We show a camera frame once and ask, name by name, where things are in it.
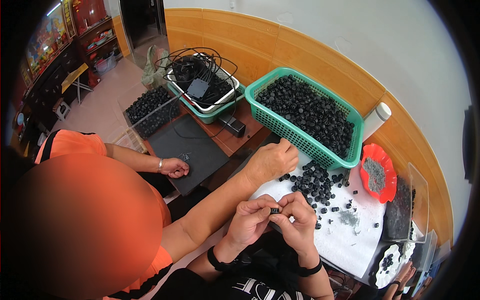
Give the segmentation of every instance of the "plastic bag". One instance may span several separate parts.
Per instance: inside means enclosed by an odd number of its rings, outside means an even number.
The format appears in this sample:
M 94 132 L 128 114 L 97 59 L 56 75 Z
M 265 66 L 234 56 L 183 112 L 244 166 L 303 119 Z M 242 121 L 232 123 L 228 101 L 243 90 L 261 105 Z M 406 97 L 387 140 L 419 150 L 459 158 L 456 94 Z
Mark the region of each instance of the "plastic bag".
M 163 48 L 158 48 L 156 45 L 148 48 L 147 64 L 142 74 L 142 84 L 148 89 L 153 90 L 159 86 L 165 86 L 167 81 L 163 76 L 167 73 L 165 66 L 168 64 L 168 59 L 160 60 L 168 56 L 168 51 Z

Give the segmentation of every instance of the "black t-shirt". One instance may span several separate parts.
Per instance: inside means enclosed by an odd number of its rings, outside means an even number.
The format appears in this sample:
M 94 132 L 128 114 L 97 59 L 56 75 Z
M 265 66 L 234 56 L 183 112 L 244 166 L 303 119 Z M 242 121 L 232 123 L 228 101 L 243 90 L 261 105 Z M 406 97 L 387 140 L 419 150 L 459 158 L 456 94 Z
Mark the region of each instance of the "black t-shirt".
M 279 287 L 277 282 L 269 284 L 237 274 L 224 274 L 214 283 L 208 284 L 195 272 L 183 268 L 176 270 L 168 277 L 152 300 L 313 300 L 312 297 L 299 291 L 287 291 Z

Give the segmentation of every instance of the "orange shirt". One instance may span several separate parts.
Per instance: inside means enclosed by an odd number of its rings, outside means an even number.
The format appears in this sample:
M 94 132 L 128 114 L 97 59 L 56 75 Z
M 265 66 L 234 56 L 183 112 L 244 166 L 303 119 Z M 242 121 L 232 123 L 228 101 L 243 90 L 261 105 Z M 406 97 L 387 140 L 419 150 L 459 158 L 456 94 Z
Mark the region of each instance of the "orange shirt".
M 45 144 L 43 143 L 38 152 L 38 156 L 35 160 L 35 163 L 39 164 Z M 102 139 L 94 133 L 81 133 L 69 130 L 60 130 L 57 132 L 53 139 L 53 143 L 50 151 L 50 158 L 70 154 L 70 153 L 92 153 L 106 156 L 107 149 Z M 155 194 L 158 204 L 160 205 L 160 210 L 162 212 L 163 227 L 171 224 L 170 211 L 168 210 L 167 204 L 163 200 L 160 193 L 152 186 L 148 184 Z M 116 293 L 115 298 L 119 299 L 134 299 L 139 298 L 151 290 L 157 282 L 168 272 L 169 266 L 172 264 L 172 258 L 169 253 L 163 249 L 161 246 L 158 249 L 158 253 L 146 270 L 146 272 L 132 283 L 127 288 L 123 289 L 121 292 Z

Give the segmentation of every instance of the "black mat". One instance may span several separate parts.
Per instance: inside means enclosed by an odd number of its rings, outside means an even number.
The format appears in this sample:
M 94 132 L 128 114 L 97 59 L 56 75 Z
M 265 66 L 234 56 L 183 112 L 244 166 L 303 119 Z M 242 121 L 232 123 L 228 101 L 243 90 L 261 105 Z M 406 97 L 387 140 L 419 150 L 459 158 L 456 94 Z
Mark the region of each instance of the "black mat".
M 199 138 L 181 138 L 173 131 L 172 125 L 182 136 Z M 175 188 L 184 196 L 229 160 L 217 144 L 206 137 L 208 135 L 205 131 L 189 114 L 186 114 L 148 139 L 158 157 L 180 158 L 182 153 L 188 153 L 190 159 L 186 162 L 190 166 L 190 172 L 187 176 L 171 180 Z

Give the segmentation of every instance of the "black wristband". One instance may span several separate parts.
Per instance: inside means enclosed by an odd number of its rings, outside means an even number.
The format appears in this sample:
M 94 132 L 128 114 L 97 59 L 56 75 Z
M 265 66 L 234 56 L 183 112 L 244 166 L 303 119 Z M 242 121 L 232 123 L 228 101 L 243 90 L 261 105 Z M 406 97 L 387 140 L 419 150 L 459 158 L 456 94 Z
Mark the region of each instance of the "black wristband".
M 308 277 L 310 275 L 313 275 L 315 273 L 318 273 L 318 271 L 320 271 L 322 269 L 322 258 L 320 256 L 318 256 L 319 258 L 319 262 L 318 262 L 318 265 L 313 268 L 313 269 L 307 269 L 305 267 L 301 267 L 301 266 L 297 266 L 297 269 L 295 270 L 295 273 L 297 273 L 298 276 L 300 277 Z
M 213 247 L 210 247 L 207 251 L 207 258 L 210 264 L 215 268 L 215 270 L 219 272 L 225 272 L 225 271 L 230 271 L 234 268 L 240 268 L 243 266 L 246 266 L 252 262 L 252 259 L 245 253 L 241 252 L 231 263 L 221 263 L 218 261 L 218 259 L 215 257 L 215 254 L 213 253 Z

